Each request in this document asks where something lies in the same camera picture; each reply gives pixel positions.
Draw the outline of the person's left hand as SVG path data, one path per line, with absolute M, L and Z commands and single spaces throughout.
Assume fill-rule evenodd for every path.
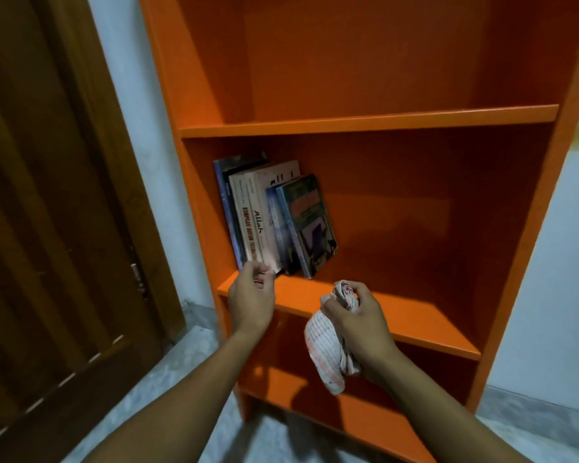
M 228 306 L 235 333 L 261 339 L 275 308 L 275 283 L 262 285 L 241 281 L 241 271 L 228 290 Z

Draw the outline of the person's right hand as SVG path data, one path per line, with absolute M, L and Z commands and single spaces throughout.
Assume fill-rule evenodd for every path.
M 349 282 L 359 307 L 347 319 L 330 319 L 336 332 L 344 339 L 349 352 L 354 355 L 367 378 L 384 385 L 385 369 L 401 351 L 393 340 L 381 305 L 371 290 L 362 282 Z

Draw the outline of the white red checked cloth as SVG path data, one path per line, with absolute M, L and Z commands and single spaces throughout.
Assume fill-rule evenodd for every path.
M 304 338 L 324 386 L 332 395 L 340 395 L 345 390 L 346 377 L 361 374 L 360 363 L 349 352 L 344 339 L 321 309 L 308 320 Z

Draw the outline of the person's right forearm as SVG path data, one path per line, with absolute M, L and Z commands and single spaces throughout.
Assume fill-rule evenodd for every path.
M 359 359 L 438 463 L 533 463 L 397 349 Z

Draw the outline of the person's left forearm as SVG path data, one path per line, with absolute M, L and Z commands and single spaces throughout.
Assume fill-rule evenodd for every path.
M 125 421 L 82 463 L 198 463 L 264 331 L 262 325 L 237 327 L 192 373 Z

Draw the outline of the light blue spine book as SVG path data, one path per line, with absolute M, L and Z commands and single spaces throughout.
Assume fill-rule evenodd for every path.
M 282 183 L 278 183 L 267 188 L 265 194 L 267 196 L 271 223 L 275 232 L 277 249 L 281 260 L 281 270 L 285 275 L 294 275 L 301 270 L 301 265 L 279 202 L 277 188 L 281 185 Z

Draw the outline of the cream book with red lettering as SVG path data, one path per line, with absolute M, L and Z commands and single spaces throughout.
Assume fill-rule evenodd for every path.
M 246 185 L 248 170 L 241 170 L 229 176 L 238 225 L 248 261 L 264 262 L 259 237 L 254 229 L 253 212 Z

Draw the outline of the white book with black script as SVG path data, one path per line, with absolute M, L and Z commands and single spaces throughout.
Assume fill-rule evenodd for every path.
M 277 188 L 300 175 L 297 160 L 266 163 L 244 174 L 259 254 L 276 275 L 294 274 L 299 269 Z

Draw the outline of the green dark cover book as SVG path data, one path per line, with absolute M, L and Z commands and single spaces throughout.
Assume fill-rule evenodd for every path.
M 338 243 L 318 180 L 311 173 L 278 186 L 275 194 L 302 274 L 306 279 L 312 279 L 338 253 Z

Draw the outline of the metal door hinge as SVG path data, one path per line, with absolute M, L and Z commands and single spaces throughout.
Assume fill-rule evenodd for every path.
M 147 287 L 144 278 L 141 275 L 141 271 L 139 269 L 139 265 L 137 263 L 132 263 L 131 271 L 133 272 L 134 279 L 136 280 L 136 284 L 138 287 L 138 291 L 142 295 L 144 299 L 147 298 Z

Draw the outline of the orange wooden bookshelf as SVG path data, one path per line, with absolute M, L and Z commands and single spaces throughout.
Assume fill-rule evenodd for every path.
M 362 281 L 395 342 L 474 412 L 579 121 L 579 0 L 139 0 L 222 334 L 246 244 L 214 162 L 264 151 L 318 181 L 311 279 L 276 281 L 250 397 L 435 463 L 385 391 L 324 387 L 304 341 Z

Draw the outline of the brown wooden door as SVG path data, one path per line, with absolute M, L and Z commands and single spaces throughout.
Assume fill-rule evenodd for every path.
M 60 463 L 185 326 L 88 1 L 0 0 L 0 463 Z

